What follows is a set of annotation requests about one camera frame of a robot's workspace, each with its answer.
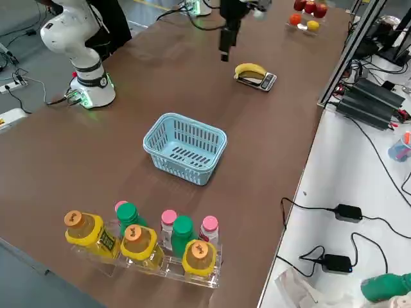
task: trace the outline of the green bottle cap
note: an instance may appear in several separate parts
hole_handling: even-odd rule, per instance
[[[117,210],[117,218],[122,223],[130,222],[138,217],[137,207],[133,203],[124,203]]]
[[[178,236],[189,236],[193,232],[193,221],[188,216],[177,217],[174,221],[173,232]]]

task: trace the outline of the blue plastic basket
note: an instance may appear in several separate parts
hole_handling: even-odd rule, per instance
[[[208,182],[226,145],[222,130],[179,114],[163,114],[143,140],[157,168],[197,185]]]

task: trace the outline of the power strip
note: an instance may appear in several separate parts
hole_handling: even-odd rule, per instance
[[[7,83],[6,85],[9,86],[10,91],[14,91],[14,90],[17,90],[19,88],[23,88],[23,87],[27,86],[27,82],[21,83],[19,80],[16,80],[16,82],[13,81],[13,82]],[[6,85],[2,85],[0,87],[0,93],[1,94],[7,94],[8,93],[8,90],[6,89]]]

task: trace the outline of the brown table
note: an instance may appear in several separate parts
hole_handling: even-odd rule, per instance
[[[105,62],[113,104],[43,108],[1,135],[0,236],[109,307],[255,307],[283,230],[279,199],[297,187],[319,121],[317,98],[349,20],[330,10],[313,38],[285,31],[291,12],[291,2],[274,1],[266,21],[247,17],[229,63],[220,61],[218,31],[176,16],[156,22]],[[268,94],[234,82],[243,62],[278,76]],[[165,112],[226,132],[228,146],[205,187],[159,171],[144,152],[145,133]],[[157,230],[164,209],[191,216],[197,228],[215,215],[221,287],[127,271],[108,278],[77,259],[64,239],[64,214],[110,219],[119,200],[134,202]]]

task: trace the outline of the gray floor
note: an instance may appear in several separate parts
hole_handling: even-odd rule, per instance
[[[145,5],[133,0],[119,0],[132,34],[136,35],[155,22],[157,16],[164,12],[161,8]],[[163,8],[171,8],[178,0],[150,1]],[[331,6],[350,8],[353,0],[332,0]],[[388,0],[384,14],[402,17],[411,6],[411,0]],[[44,16],[44,7],[40,7]],[[0,34],[20,29],[33,24],[37,18],[37,6],[32,0],[1,0]],[[14,35],[0,37],[0,42],[7,43]],[[73,68],[64,55],[50,52],[42,43],[39,35],[21,37],[11,46],[10,51],[19,59],[20,66],[29,71],[27,76],[41,80],[46,84],[47,97],[60,97],[66,91]],[[0,73],[0,85],[8,82],[3,78],[10,77],[13,69],[8,68]],[[36,111],[43,104],[42,85],[35,82],[14,92],[24,102],[26,109]],[[8,94],[0,94],[0,114],[19,106],[18,101]],[[101,307],[89,296],[79,292],[75,287],[55,276],[53,273],[43,275],[42,270],[33,269],[30,258],[16,256],[0,244],[0,307]]]

